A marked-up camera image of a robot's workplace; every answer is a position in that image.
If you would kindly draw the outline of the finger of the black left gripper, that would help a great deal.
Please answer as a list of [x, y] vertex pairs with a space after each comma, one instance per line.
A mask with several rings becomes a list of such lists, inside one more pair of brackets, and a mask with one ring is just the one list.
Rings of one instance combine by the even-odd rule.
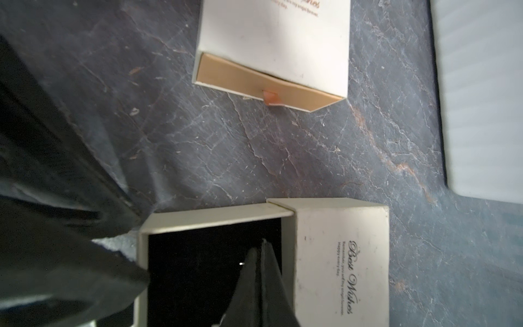
[[124, 255], [1, 199], [2, 326], [80, 326], [126, 309], [149, 281]]

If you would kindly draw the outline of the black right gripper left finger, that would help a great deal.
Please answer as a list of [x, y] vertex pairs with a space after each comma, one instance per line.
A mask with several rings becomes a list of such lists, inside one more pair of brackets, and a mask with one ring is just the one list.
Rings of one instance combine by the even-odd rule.
[[261, 326], [261, 286], [260, 250], [252, 248], [220, 326]]

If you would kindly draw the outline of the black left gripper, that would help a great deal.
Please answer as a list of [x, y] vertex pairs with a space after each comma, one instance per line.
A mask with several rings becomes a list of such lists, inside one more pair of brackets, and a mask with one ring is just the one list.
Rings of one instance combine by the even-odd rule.
[[1, 197], [89, 238], [137, 226], [140, 211], [1, 38]]

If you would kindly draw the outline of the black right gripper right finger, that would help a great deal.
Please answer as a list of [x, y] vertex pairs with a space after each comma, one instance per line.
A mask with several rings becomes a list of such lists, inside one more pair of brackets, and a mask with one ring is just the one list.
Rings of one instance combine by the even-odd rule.
[[279, 264], [273, 246], [267, 240], [261, 244], [260, 311], [262, 326], [299, 326], [287, 299]]

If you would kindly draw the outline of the small cream printed gift box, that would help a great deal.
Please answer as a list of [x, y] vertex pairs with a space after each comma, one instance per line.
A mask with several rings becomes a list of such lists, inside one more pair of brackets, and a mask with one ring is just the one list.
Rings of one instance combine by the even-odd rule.
[[135, 326], [388, 326], [390, 211], [350, 198], [152, 214]]

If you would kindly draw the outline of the cream square gift box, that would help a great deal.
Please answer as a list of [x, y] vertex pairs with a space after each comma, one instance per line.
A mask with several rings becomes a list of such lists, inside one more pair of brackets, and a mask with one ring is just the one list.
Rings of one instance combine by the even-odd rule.
[[202, 2], [193, 83], [313, 112], [346, 99], [349, 1]]

